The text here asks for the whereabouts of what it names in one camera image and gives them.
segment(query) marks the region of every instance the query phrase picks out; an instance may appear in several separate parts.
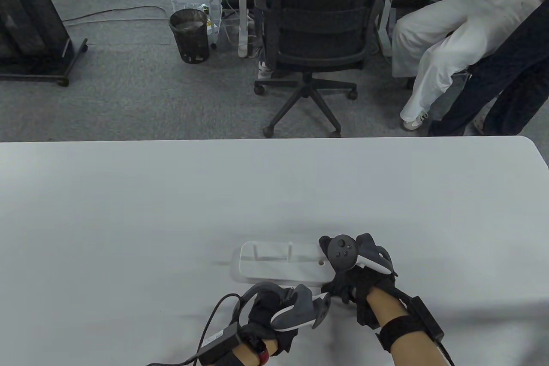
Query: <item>gray carpet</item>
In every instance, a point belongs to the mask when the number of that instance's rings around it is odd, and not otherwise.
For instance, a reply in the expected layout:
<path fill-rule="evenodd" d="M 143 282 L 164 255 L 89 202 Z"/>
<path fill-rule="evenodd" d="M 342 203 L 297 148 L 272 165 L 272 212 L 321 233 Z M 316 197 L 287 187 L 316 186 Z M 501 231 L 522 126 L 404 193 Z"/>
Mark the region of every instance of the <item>gray carpet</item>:
<path fill-rule="evenodd" d="M 53 0 L 63 19 L 102 9 L 158 5 L 169 0 Z M 158 9 L 100 15 L 162 17 Z M 90 50 L 78 62 L 71 86 L 0 82 L 0 140 L 147 140 L 261 138 L 261 128 L 282 107 L 288 91 L 253 93 L 257 61 L 241 60 L 223 34 L 210 60 L 184 64 L 166 21 L 123 21 L 69 28 L 77 40 L 90 39 Z M 235 27 L 228 28 L 232 42 Z M 328 95 L 326 101 L 341 122 L 343 137 L 416 136 L 400 127 L 398 113 L 410 92 L 392 79 L 390 65 L 374 56 L 362 72 L 327 78 L 359 84 L 359 99 Z M 461 81 L 431 111 L 439 118 L 461 89 Z M 549 159 L 549 106 L 543 107 L 524 135 Z M 300 101 L 276 129 L 277 138 L 325 137 L 331 126 L 310 100 Z"/>

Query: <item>black glove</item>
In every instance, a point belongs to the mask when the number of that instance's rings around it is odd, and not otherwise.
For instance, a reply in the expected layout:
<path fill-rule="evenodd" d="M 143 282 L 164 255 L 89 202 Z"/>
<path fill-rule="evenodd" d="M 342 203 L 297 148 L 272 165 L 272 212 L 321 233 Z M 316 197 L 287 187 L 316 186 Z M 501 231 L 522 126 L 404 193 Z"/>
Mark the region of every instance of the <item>black glove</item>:
<path fill-rule="evenodd" d="M 318 244 L 322 252 L 328 257 L 328 245 L 332 238 L 323 236 L 318 240 Z M 363 241 L 371 241 L 373 239 L 369 234 L 357 237 L 357 244 Z M 397 274 L 382 274 L 370 268 L 361 268 L 354 266 L 346 272 L 336 272 L 334 279 L 322 286 L 321 291 L 329 293 L 331 296 L 341 298 L 341 301 L 346 305 L 349 302 L 357 304 L 356 321 L 362 326 L 369 326 L 372 329 L 379 327 L 379 322 L 374 315 L 372 308 L 366 301 L 366 297 L 374 286 L 379 289 L 390 291 L 395 287 L 395 278 Z"/>
<path fill-rule="evenodd" d="M 242 327 L 241 334 L 261 340 L 276 340 L 278 350 L 273 356 L 277 356 L 283 351 L 289 352 L 292 340 L 297 336 L 298 331 L 278 332 L 271 327 L 271 319 L 281 309 L 293 305 L 297 298 L 298 296 L 294 295 L 289 301 L 282 302 L 274 292 L 260 292 L 253 302 L 248 316 L 248 324 Z"/>

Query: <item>trash can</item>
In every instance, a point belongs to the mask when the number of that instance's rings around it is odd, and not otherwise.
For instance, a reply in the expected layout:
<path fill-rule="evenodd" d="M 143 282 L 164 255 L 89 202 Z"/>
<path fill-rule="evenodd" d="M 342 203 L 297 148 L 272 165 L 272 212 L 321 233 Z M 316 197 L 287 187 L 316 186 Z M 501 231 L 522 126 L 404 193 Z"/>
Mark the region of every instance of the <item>trash can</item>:
<path fill-rule="evenodd" d="M 197 9 L 176 11 L 170 17 L 170 28 L 184 62 L 199 64 L 210 57 L 206 13 Z"/>

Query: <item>white desk leg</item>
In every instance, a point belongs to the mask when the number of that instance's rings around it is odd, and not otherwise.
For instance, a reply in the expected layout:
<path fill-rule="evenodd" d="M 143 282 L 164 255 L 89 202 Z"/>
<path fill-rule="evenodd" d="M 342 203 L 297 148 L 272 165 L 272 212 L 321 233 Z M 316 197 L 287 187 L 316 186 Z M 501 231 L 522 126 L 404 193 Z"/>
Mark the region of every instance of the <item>white desk leg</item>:
<path fill-rule="evenodd" d="M 247 57 L 247 0 L 239 0 L 240 33 L 238 35 L 238 56 Z"/>
<path fill-rule="evenodd" d="M 387 24 L 391 15 L 391 6 L 392 0 L 385 0 L 385 7 L 383 7 L 383 13 L 381 14 L 377 27 L 381 52 L 386 57 L 392 56 L 391 40 L 389 38 L 389 33 L 387 32 Z"/>

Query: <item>white pants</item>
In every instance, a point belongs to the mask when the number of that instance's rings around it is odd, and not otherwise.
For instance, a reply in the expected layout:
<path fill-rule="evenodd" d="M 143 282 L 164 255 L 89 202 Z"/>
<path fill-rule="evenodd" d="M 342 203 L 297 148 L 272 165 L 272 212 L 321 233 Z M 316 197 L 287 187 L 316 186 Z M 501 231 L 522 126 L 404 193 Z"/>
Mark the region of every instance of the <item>white pants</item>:
<path fill-rule="evenodd" d="M 392 36 L 393 77 L 414 77 L 412 97 L 400 113 L 413 121 L 451 85 L 452 75 L 492 54 L 535 7 L 508 0 L 443 0 L 406 15 Z"/>

